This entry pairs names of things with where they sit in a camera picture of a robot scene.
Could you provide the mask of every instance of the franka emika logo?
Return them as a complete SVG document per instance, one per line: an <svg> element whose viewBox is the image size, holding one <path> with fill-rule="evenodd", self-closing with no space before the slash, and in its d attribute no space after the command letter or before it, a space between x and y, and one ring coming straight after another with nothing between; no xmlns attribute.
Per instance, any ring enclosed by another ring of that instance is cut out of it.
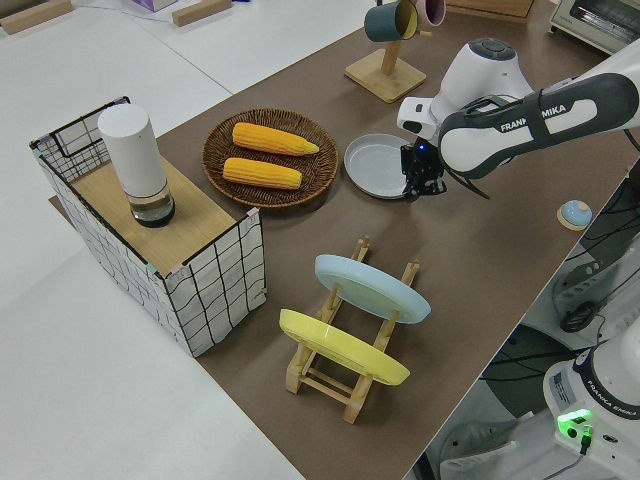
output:
<svg viewBox="0 0 640 480"><path fill-rule="evenodd" d="M556 115L561 115L567 112L568 109L564 105L557 105L555 107L547 108L542 111L542 118L547 119L551 117L555 117ZM503 123L500 125L500 131L502 133L510 132L517 128L525 127L527 125L527 119L522 117L512 122Z"/></svg>

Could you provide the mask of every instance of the white cylinder container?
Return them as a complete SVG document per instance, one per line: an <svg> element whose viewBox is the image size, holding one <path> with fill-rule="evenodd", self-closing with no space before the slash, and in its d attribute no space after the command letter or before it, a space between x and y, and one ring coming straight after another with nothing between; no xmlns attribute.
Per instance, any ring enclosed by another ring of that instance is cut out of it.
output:
<svg viewBox="0 0 640 480"><path fill-rule="evenodd" d="M175 203L147 112L129 103L114 105L100 114L98 130L133 217L146 227L166 225Z"/></svg>

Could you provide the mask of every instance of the toaster oven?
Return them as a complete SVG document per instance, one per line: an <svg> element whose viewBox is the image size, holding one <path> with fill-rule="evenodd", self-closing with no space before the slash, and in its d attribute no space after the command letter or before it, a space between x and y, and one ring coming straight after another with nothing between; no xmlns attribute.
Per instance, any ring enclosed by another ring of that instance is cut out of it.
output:
<svg viewBox="0 0 640 480"><path fill-rule="evenodd" d="M640 0L560 0L551 26L612 54L640 38Z"/></svg>

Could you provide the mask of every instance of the corn cob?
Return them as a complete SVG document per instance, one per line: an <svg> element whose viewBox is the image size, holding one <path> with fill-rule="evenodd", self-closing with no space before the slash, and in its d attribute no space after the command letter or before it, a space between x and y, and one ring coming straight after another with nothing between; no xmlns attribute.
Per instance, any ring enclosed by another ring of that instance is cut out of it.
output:
<svg viewBox="0 0 640 480"><path fill-rule="evenodd" d="M232 135L237 146L261 152L302 156L319 151L317 145L299 135L255 123L236 123Z"/></svg>
<svg viewBox="0 0 640 480"><path fill-rule="evenodd" d="M298 170L239 157L227 158L222 178L234 183L285 190L300 188L302 183L302 173Z"/></svg>

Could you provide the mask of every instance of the green light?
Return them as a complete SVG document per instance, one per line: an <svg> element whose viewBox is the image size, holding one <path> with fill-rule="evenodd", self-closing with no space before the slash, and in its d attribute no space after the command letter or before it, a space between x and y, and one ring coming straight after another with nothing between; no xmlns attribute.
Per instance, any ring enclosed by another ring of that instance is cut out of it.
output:
<svg viewBox="0 0 640 480"><path fill-rule="evenodd" d="M581 423L584 423L590 417L591 417L591 410L587 410L586 408L581 408L574 412L558 415L558 419L557 419L558 429L564 435L569 436L567 432L570 428L572 428L574 425L580 425ZM585 429L585 435L590 435L590 434L591 434L591 430L588 427L587 429Z"/></svg>

